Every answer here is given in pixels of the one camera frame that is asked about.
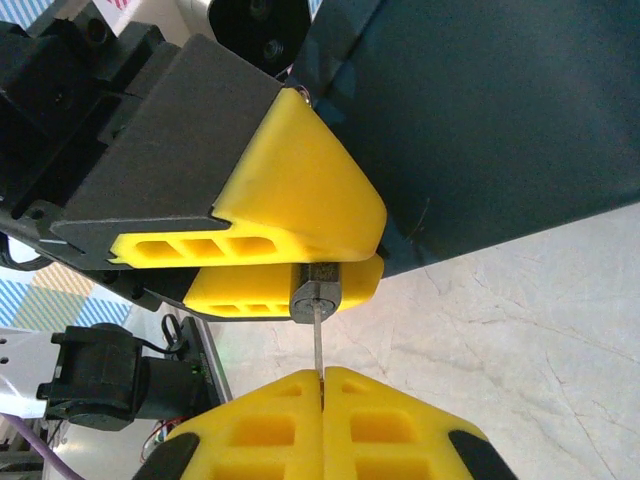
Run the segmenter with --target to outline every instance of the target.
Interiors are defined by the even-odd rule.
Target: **metal pin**
[[[322,362],[322,304],[313,302],[313,347],[316,357],[316,370],[320,380],[324,379],[324,365]]]

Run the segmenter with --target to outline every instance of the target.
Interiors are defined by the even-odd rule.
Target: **purple cable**
[[[60,475],[62,475],[67,480],[84,480],[80,475],[71,470],[71,467],[64,463],[62,459],[56,455],[56,453],[49,448],[49,446],[42,441],[42,439],[36,435],[36,433],[29,428],[29,426],[24,423],[20,417],[16,417],[15,415],[8,415],[6,413],[3,414],[4,418],[15,428],[20,435],[24,437],[24,439],[31,444],[36,452],[42,455],[47,462],[51,464],[53,468],[55,468]]]

